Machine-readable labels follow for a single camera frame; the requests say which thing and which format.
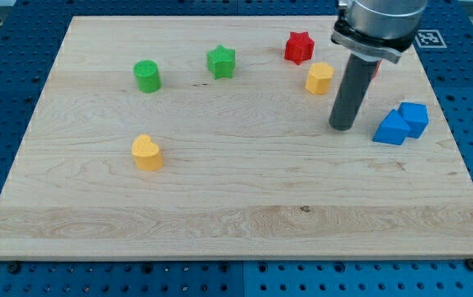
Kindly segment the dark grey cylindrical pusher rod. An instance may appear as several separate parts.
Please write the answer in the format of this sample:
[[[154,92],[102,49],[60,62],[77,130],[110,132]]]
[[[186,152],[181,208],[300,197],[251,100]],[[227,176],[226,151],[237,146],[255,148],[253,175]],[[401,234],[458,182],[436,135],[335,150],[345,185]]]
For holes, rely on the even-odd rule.
[[[378,64],[378,60],[367,61],[355,54],[349,55],[329,116],[329,124],[334,129],[352,128]]]

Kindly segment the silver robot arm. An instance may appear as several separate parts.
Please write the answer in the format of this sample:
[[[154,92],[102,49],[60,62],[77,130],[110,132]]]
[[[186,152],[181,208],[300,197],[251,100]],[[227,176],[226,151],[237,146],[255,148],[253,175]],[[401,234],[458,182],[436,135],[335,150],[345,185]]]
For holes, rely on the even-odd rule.
[[[350,51],[329,116],[336,130],[349,130],[377,65],[396,64],[413,43],[427,0],[338,0],[331,41]]]

